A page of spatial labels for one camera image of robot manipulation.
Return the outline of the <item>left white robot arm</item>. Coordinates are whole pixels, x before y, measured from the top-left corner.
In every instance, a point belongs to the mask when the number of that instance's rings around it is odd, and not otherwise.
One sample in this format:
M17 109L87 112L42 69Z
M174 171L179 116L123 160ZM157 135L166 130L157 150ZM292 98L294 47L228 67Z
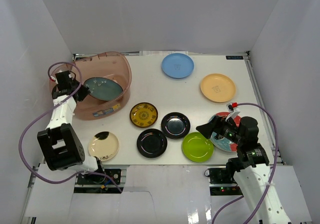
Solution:
M66 170L89 172L94 183L105 179L106 171L96 157L85 154L85 149L72 127L72 120L77 102L84 100L89 94L70 71L59 71L55 74L55 82L51 95L54 109L50 122L45 130L38 132L37 140L50 170Z

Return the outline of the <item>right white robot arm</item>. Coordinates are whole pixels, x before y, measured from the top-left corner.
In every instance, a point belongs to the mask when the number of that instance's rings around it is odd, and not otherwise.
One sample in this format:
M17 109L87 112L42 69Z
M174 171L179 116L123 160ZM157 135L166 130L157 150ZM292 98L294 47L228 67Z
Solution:
M247 202L251 215L249 223L290 223L273 183L275 165L270 165L265 149L259 143L258 123L252 117L243 117L239 124L214 116L207 124L196 127L204 137L226 138L237 144L237 156L226 163L226 178L237 183Z

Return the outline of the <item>red and teal flower plate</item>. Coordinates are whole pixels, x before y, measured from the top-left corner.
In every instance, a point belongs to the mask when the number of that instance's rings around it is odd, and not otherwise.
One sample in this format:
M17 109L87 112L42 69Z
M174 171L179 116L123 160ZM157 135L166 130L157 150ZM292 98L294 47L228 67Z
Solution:
M214 116L212 116L210 119L209 119L209 122L211 120L213 120L213 118L215 116L222 116L222 117L227 117L228 116L228 112L219 112L219 113L216 113ZM233 121L234 123L236 124L236 126L238 127L239 124L240 124L240 120L241 120L241 117L240 116L236 116ZM237 144L226 139L226 138L220 138L220 139L215 139L215 136L216 136L216 133L213 132L211 137L210 137L210 140L211 142L214 144L215 147L217 147L218 149L220 150L223 150L223 151L226 151L226 152L236 152L236 148L237 148Z

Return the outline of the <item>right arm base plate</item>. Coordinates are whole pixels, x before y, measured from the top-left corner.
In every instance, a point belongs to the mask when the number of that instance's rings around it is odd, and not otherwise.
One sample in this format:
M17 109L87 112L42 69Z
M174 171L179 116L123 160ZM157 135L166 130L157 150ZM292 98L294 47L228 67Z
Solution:
M242 195L240 187L228 175L226 168L208 168L204 176L209 180L211 196Z

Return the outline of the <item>dark teal floral plate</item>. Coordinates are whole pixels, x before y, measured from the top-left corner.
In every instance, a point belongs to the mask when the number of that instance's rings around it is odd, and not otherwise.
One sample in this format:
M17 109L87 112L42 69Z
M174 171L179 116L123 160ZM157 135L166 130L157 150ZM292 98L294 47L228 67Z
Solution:
M103 77L89 78L83 85L89 88L93 98L101 101L111 101L123 92L123 88L118 83Z

